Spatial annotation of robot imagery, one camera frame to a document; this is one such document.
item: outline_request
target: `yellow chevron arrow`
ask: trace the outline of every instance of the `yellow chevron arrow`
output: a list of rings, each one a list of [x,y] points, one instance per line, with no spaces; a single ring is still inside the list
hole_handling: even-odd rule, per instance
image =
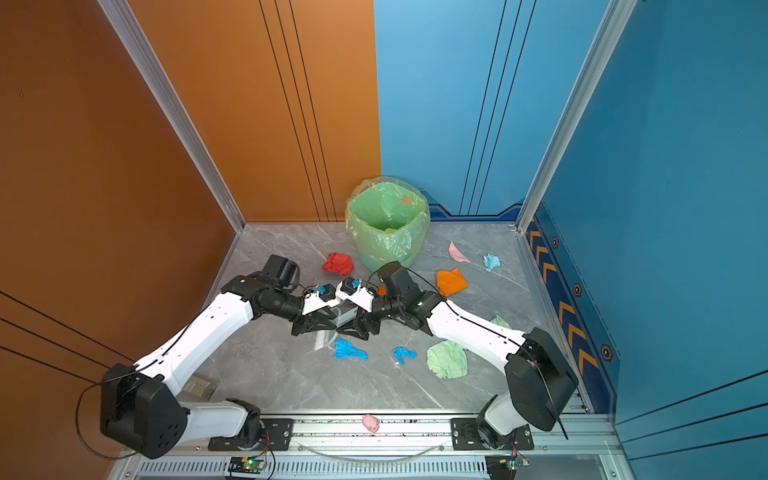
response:
[[[541,232],[531,232],[531,250],[533,250],[533,237],[540,237]]]
[[[544,262],[544,285],[547,284],[547,270],[552,270],[553,272],[558,271],[558,269],[554,268],[554,265],[551,263]]]
[[[573,323],[568,325],[568,345],[570,345],[571,348],[573,348],[573,345],[574,345],[574,333],[576,335],[579,335],[581,338],[583,338],[585,340],[587,339],[587,336],[584,335],[584,331],[583,330],[581,330],[580,328],[577,328],[576,326],[574,326]]]
[[[574,311],[574,307],[568,305],[566,302],[560,302],[560,324],[563,324],[563,310],[567,310],[568,312],[573,313],[576,315],[576,312]]]
[[[541,265],[541,254],[542,253],[549,253],[549,250],[547,250],[544,247],[536,247],[536,265]]]
[[[584,350],[579,349],[578,350],[578,371],[580,374],[584,375],[584,361],[587,360],[589,363],[594,365],[596,369],[599,369],[598,361],[592,358],[592,355],[589,353],[586,353]]]

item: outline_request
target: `floor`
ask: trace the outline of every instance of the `floor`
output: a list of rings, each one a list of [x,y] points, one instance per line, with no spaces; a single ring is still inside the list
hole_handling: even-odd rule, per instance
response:
[[[469,288],[451,298],[483,318],[499,315],[513,329],[534,326],[555,334],[538,313],[521,267],[512,235],[502,223],[433,222],[414,271],[434,280],[438,270],[459,268]],[[448,255],[453,241],[472,263]],[[368,278],[344,223],[249,224],[240,235],[221,278],[260,270],[270,254],[297,262],[301,283],[338,281],[322,266],[330,253],[345,253],[356,266],[353,275]],[[493,253],[502,266],[487,272],[482,257]],[[291,324],[265,315],[232,335],[197,374],[212,380],[213,402],[227,397],[251,402],[265,412],[296,409],[461,409],[477,412],[494,395],[506,391],[503,373],[467,352],[469,374],[439,379],[426,365],[426,350],[442,340],[398,323],[382,323],[381,333],[368,341],[348,337],[368,360],[334,359],[333,346],[313,351],[315,333],[290,335]],[[415,359],[400,364],[392,350],[415,350]]]

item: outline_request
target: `dark orange wall panel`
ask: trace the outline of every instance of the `dark orange wall panel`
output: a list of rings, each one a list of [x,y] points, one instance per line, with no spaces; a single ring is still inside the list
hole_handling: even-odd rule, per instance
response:
[[[248,221],[343,219],[381,174],[372,0],[131,0]]]
[[[0,43],[0,290],[136,359],[196,316],[232,228],[97,2],[3,2]],[[0,317],[131,362],[2,296]],[[0,346],[88,379],[106,370],[7,323]],[[105,473],[74,434],[85,381],[2,350],[0,376],[3,478]],[[97,398],[85,434],[113,455]]]

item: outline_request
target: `wall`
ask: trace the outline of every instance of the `wall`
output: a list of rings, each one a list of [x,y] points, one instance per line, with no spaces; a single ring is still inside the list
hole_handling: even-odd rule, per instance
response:
[[[194,318],[233,231],[97,2],[0,7],[0,317],[106,366]],[[0,323],[0,346],[86,379],[91,360]],[[100,478],[74,434],[83,379],[0,351],[4,478]],[[81,410],[98,432],[98,389]]]
[[[131,0],[247,221],[344,218],[381,174],[372,0]]]
[[[764,477],[767,19],[638,2],[542,204],[621,358],[640,480]]]
[[[520,203],[607,5],[377,0],[383,173],[453,215]]]

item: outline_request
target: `green trash bag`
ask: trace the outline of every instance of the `green trash bag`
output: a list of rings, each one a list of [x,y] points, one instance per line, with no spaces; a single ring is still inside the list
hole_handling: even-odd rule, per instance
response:
[[[427,199],[395,178],[363,181],[346,204],[346,231],[371,271],[394,260],[411,266],[428,229]]]

